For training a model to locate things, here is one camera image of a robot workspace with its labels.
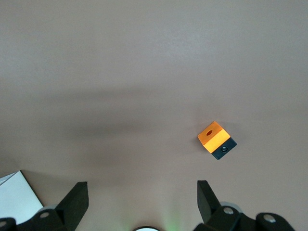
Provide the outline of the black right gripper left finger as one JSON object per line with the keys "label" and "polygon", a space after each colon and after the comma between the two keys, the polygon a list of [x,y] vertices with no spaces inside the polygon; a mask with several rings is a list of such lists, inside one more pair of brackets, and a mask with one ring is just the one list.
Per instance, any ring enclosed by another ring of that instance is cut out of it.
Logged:
{"label": "black right gripper left finger", "polygon": [[74,231],[88,207],[88,183],[78,182],[55,208],[37,212],[21,224],[16,224],[14,218],[1,218],[0,229],[2,231]]}

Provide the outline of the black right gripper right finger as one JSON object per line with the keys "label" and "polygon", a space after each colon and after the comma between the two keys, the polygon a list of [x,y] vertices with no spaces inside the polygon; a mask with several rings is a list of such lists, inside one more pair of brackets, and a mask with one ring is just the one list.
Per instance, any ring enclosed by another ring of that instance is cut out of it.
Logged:
{"label": "black right gripper right finger", "polygon": [[203,223],[196,231],[293,231],[278,214],[259,213],[255,219],[230,205],[221,205],[206,180],[197,182],[197,204]]}

